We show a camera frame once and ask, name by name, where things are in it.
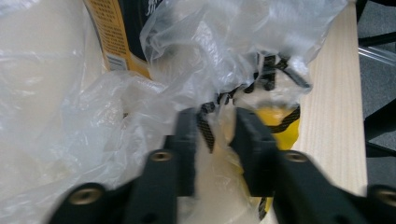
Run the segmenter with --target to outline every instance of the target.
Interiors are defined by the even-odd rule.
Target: yellow object
[[[149,78],[147,63],[129,51],[119,1],[85,0],[85,4],[96,25],[107,69],[136,71]]]
[[[285,123],[285,119],[289,116],[289,125],[285,125],[286,130],[283,132],[273,133],[274,138],[276,139],[277,147],[281,150],[289,150],[293,146],[293,144],[297,141],[298,138],[298,127],[300,124],[300,108],[297,107],[293,109],[282,109],[282,108],[260,108],[255,111],[258,117],[262,120],[262,122],[271,127],[279,127],[282,123]],[[267,198],[265,204],[265,212],[270,210],[271,204],[274,198]]]

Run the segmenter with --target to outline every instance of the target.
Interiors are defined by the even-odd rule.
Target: black plastic part
[[[209,148],[209,152],[213,152],[215,146],[215,136],[213,135],[212,129],[210,128],[207,115],[215,111],[215,103],[205,103],[201,105],[201,110],[197,114],[197,124],[201,131],[202,136],[205,139],[206,145]]]
[[[234,133],[230,146],[239,156],[250,194],[272,196],[277,147],[270,130],[254,112],[237,108]]]
[[[195,151],[197,141],[197,122],[195,109],[179,112],[177,125],[172,137],[167,136],[163,148],[174,151],[178,161],[178,194],[192,196],[195,191]]]
[[[266,91],[273,91],[275,89],[275,80],[276,80],[276,56],[271,55],[264,58],[264,65],[262,67],[261,82],[262,87]]]
[[[122,224],[177,223],[177,160],[176,153],[165,149],[148,155]]]
[[[341,190],[297,151],[279,151],[274,208],[280,224],[367,223]]]
[[[100,192],[99,198],[92,203],[73,204],[71,197],[78,191],[84,189],[94,189]],[[107,197],[105,188],[96,183],[87,183],[81,185],[72,191],[64,198],[61,205],[56,209],[55,214],[51,217],[49,224],[92,224],[105,223],[107,211]]]

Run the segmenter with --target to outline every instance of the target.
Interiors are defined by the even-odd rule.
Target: light wood surface
[[[308,153],[336,186],[363,194],[367,174],[354,3],[335,19],[310,71],[314,88],[301,101],[300,137],[293,149]],[[263,223],[276,223],[272,212],[266,219]]]

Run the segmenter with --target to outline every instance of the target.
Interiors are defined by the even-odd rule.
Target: black chair leg
[[[385,105],[364,121],[364,137],[369,141],[382,133],[396,131],[396,99]]]
[[[376,35],[370,37],[359,38],[359,46],[370,47],[375,45],[383,45],[396,42],[396,32],[384,35]]]
[[[361,14],[363,13],[364,8],[366,7],[368,0],[358,0],[356,2],[356,19],[359,22],[361,19]]]

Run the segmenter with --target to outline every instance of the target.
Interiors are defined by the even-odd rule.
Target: crumpled plastic
[[[147,153],[173,133],[178,111],[253,82],[258,52],[295,56],[291,61],[304,70],[345,3],[163,1],[141,34],[152,81],[103,74],[98,41],[78,0],[41,0],[0,17],[0,30],[7,30],[0,33],[0,222],[45,223],[73,186],[90,181],[115,188],[138,176]],[[270,27],[272,35],[264,32]],[[179,221],[258,223],[257,200],[229,163],[233,110],[218,106],[209,117],[214,154],[200,136],[197,192],[179,199]]]
[[[262,74],[259,54],[288,58],[290,68],[309,83],[307,65],[346,4],[347,0],[164,0],[141,32],[150,76],[167,85],[194,73],[222,77],[211,84],[216,93],[244,89],[255,72]],[[280,74],[278,91],[267,94],[273,102],[296,105],[309,91]]]

